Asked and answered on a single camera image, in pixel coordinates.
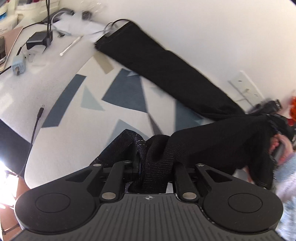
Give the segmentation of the person right hand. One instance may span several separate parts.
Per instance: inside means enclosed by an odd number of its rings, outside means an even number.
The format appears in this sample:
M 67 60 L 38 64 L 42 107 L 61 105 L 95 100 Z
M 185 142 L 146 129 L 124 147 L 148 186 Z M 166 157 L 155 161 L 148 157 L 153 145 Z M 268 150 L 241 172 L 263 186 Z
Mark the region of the person right hand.
M 293 156 L 294 153 L 291 141 L 286 136 L 278 133 L 270 139 L 269 154 L 272 154 L 279 145 L 283 145 L 284 150 L 277 162 L 278 166 L 282 165 L 287 159 Z

